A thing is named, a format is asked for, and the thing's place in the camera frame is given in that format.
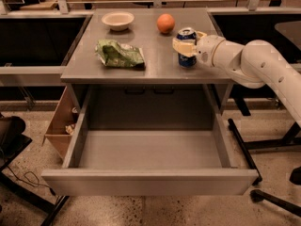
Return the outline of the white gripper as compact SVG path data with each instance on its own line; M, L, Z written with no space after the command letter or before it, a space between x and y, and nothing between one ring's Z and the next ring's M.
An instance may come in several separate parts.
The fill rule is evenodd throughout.
M177 53L185 57L196 56L200 65L213 67L214 53L225 38L217 35L207 36L206 33L201 31L197 31L196 33L199 39L197 46L192 42L184 42L174 38L172 40L172 47Z

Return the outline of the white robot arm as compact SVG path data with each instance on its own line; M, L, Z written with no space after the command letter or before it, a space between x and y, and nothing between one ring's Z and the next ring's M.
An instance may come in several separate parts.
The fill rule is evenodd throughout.
M236 83L250 89L267 85L301 126L301 74L265 40L246 45L197 32L197 40L173 39L173 48L195 57L203 66L219 68Z

